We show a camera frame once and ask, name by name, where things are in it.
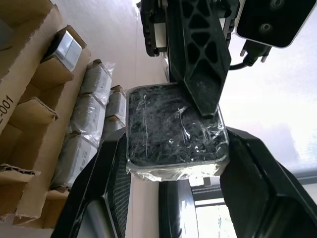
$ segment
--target robotic arm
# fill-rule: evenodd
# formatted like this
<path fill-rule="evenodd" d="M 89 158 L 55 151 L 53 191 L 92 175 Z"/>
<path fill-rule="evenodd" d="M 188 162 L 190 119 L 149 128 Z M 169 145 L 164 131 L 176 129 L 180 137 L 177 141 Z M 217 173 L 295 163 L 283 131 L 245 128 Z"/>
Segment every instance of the robotic arm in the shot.
<path fill-rule="evenodd" d="M 185 86 L 203 117 L 214 115 L 229 70 L 252 66 L 259 57 L 265 62 L 271 47 L 289 46 L 316 5 L 316 0 L 241 2 L 141 1 L 148 55 L 168 53 L 170 82 Z M 234 27 L 246 39 L 240 56 L 247 54 L 240 64 L 230 65 L 228 46 Z"/>

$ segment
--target plastic-wrapped package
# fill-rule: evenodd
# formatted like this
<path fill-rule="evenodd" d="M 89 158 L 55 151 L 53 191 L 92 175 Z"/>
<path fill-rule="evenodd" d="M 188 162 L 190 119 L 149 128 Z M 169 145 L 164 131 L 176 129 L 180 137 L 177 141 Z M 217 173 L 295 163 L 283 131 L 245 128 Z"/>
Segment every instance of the plastic-wrapped package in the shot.
<path fill-rule="evenodd" d="M 229 162 L 220 109 L 203 119 L 178 84 L 137 87 L 127 96 L 127 171 L 144 180 L 220 175 Z"/>
<path fill-rule="evenodd" d="M 127 106 L 125 92 L 119 85 L 113 87 L 112 90 L 113 94 L 111 94 L 106 108 L 106 117 L 115 116 L 125 125 Z"/>
<path fill-rule="evenodd" d="M 80 94 L 92 93 L 103 105 L 106 105 L 111 95 L 111 75 L 114 63 L 103 64 L 100 59 L 88 65 Z"/>
<path fill-rule="evenodd" d="M 117 117 L 106 118 L 102 140 L 106 139 L 112 132 L 124 128 L 124 124 Z"/>
<path fill-rule="evenodd" d="M 69 122 L 68 133 L 81 134 L 97 148 L 103 133 L 106 111 L 93 94 L 78 97 Z"/>
<path fill-rule="evenodd" d="M 80 172 L 97 153 L 97 149 L 80 135 L 68 135 L 58 158 L 52 188 L 70 189 Z"/>

